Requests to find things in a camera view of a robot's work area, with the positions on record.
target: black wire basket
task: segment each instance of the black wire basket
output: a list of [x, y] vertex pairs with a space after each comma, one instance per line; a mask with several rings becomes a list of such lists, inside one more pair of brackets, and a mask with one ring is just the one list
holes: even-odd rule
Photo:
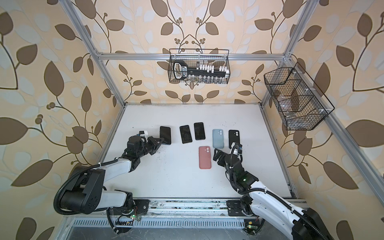
[[[334, 106], [313, 81], [309, 87], [303, 80], [302, 67], [278, 68], [264, 74], [265, 85], [287, 130], [313, 130], [333, 110]], [[324, 97], [324, 106], [316, 97]]]
[[229, 50], [224, 49], [171, 48], [169, 82], [228, 84], [228, 54]]

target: smartphone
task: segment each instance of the smartphone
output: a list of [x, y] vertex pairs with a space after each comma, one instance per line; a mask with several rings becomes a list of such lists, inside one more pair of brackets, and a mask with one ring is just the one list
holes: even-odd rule
[[224, 133], [222, 129], [214, 129], [212, 139], [214, 148], [224, 148]]
[[170, 140], [170, 127], [160, 127], [160, 137], [164, 138], [163, 144], [165, 145], [170, 145], [171, 140]]
[[229, 138], [229, 149], [232, 149], [232, 143], [240, 143], [240, 132], [239, 130], [229, 130], [228, 132]]
[[200, 169], [210, 169], [211, 164], [211, 148], [208, 146], [199, 147], [199, 167]]
[[191, 136], [191, 131], [189, 130], [189, 125], [181, 126], [180, 134], [181, 134], [181, 142], [183, 144], [192, 142], [192, 136]]
[[195, 127], [195, 139], [204, 140], [205, 139], [204, 123], [196, 122], [194, 123], [194, 127]]

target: black rack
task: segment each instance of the black rack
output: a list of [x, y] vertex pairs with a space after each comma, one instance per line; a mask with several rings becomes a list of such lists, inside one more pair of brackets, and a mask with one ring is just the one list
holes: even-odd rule
[[168, 77], [170, 83], [228, 84], [229, 50], [171, 48]]
[[[276, 105], [287, 130], [313, 130], [333, 110], [334, 106], [321, 88], [309, 76], [314, 86], [308, 87], [299, 73], [302, 67], [278, 68], [264, 74], [265, 85]], [[324, 106], [317, 99], [324, 97], [330, 106]]]

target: wallpaper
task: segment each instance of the wallpaper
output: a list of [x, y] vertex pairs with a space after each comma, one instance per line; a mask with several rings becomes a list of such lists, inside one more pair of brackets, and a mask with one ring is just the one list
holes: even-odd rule
[[266, 87], [263, 75], [273, 61], [230, 61], [228, 84], [169, 82], [166, 61], [116, 61], [107, 64], [127, 103], [258, 103]]
[[334, 239], [382, 239], [384, 208], [326, 123], [287, 131], [273, 103], [265, 110], [299, 197]]
[[283, 53], [304, 0], [73, 0], [99, 52]]
[[321, 84], [335, 113], [384, 174], [384, 1], [320, 1], [293, 59]]
[[120, 107], [57, 1], [0, 1], [0, 34], [0, 233], [47, 240], [57, 189], [95, 163]]

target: blue phone case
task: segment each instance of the blue phone case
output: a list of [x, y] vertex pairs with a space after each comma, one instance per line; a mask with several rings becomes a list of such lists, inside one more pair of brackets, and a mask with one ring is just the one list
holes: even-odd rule
[[224, 148], [224, 131], [222, 129], [214, 129], [212, 139], [214, 148]]

